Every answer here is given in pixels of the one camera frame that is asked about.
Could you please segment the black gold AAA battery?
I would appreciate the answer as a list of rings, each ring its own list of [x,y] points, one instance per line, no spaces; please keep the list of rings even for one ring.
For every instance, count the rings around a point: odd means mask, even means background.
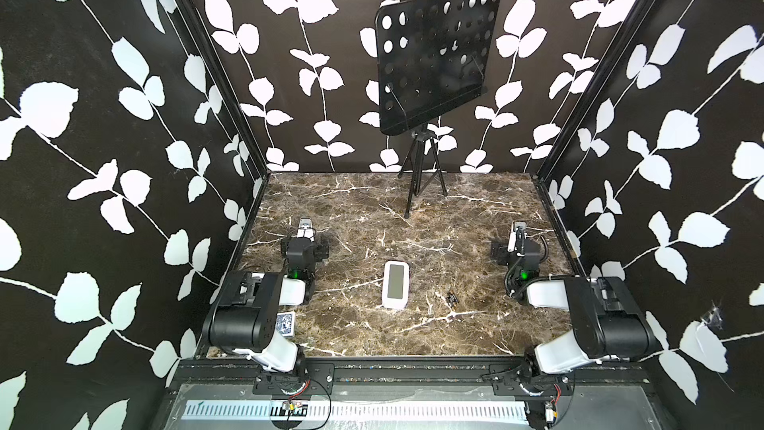
[[[447,294],[447,303],[450,307],[457,306],[459,304],[459,299],[453,292],[449,292]]]

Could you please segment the white digital alarm clock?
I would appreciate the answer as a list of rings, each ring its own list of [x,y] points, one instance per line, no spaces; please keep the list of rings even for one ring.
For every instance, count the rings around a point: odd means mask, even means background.
[[[390,310],[403,310],[409,300],[410,269],[400,261],[387,261],[384,266],[382,306]]]

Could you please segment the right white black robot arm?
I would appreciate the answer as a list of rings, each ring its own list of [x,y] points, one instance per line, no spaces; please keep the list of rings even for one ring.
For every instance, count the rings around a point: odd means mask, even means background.
[[[567,374],[596,362],[634,362],[659,342],[623,280],[539,275],[548,248],[528,238],[491,242],[489,256],[505,273],[505,292],[536,309],[567,312],[571,329],[525,353],[521,371],[530,378]]]

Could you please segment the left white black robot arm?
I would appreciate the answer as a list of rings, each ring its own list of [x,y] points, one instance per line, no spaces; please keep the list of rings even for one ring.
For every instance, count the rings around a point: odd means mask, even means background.
[[[202,328],[204,342],[225,354],[254,360],[263,370],[305,379],[304,351],[278,332],[282,307],[310,302],[316,268],[329,257],[322,234],[282,240],[279,272],[239,270],[227,275]]]

